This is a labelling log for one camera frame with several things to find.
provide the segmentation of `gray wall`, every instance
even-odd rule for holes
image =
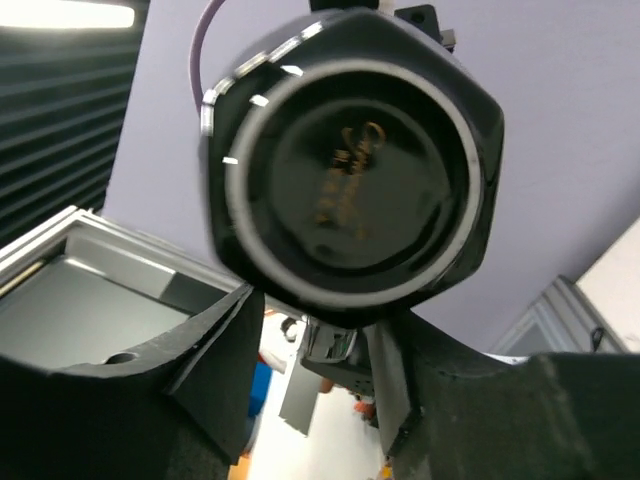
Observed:
[[[152,2],[104,213],[215,262],[187,81],[206,1]],[[556,275],[577,277],[640,214],[640,2],[434,3],[443,27],[457,31],[457,56],[502,103],[508,134],[482,269],[417,311],[487,348]],[[207,37],[205,86],[243,46],[306,7],[229,0]]]

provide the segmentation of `hole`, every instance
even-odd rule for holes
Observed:
[[[127,363],[131,360],[135,360],[136,358],[138,358],[138,355],[136,355],[135,353],[120,352],[107,358],[107,360],[104,362],[104,365],[117,365],[119,363]]]
[[[424,22],[424,13],[415,12],[411,14],[411,21],[413,23],[423,23]]]

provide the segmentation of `blue object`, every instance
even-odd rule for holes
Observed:
[[[253,374],[253,385],[249,396],[249,418],[254,418],[262,411],[267,400],[267,392],[273,371],[264,363],[258,363]]]

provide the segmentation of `ceiling light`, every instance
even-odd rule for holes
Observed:
[[[0,26],[23,28],[128,28],[132,8],[66,0],[0,0]]]

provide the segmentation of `white floor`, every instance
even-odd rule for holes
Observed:
[[[285,376],[273,374],[248,480],[367,480],[383,462],[378,431],[353,410],[343,389],[320,395],[309,436],[287,425],[278,411]]]

